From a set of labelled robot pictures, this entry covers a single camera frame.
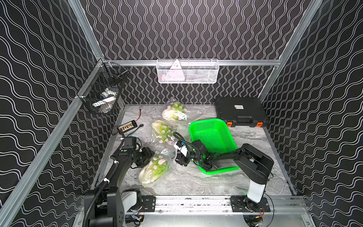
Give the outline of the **zip-top bag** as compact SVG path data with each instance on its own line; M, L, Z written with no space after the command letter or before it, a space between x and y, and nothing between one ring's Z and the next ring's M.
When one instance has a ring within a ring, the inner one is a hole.
M142 154L147 155L146 161L141 165L139 181L142 185L154 184L158 179L166 176L176 160L176 148L166 148L154 152L149 147L142 148Z

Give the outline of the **green plastic basket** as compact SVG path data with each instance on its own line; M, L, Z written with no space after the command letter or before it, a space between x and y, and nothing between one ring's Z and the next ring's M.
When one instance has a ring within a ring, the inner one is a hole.
M189 131L192 141L200 140L209 152L222 154L237 149L228 126L221 119L192 122Z

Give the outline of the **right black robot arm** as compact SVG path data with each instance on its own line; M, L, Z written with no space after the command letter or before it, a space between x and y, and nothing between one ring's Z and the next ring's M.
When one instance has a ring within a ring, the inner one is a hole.
M249 211L261 207L260 202L267 182L273 175L274 160L270 156L247 143L230 152L213 153L208 151L201 140L187 142L177 132L174 132L173 136L177 139L176 162L178 164L187 166L193 162L206 172L238 167L250 179L247 195L243 201L244 207Z

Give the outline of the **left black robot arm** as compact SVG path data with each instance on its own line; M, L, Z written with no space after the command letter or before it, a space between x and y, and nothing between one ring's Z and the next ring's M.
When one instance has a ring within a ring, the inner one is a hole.
M125 227L126 212L138 203L137 190L120 192L124 177L135 164L145 167L154 152L142 147L138 137L125 137L121 146L110 156L112 166L101 183L85 193L83 227Z

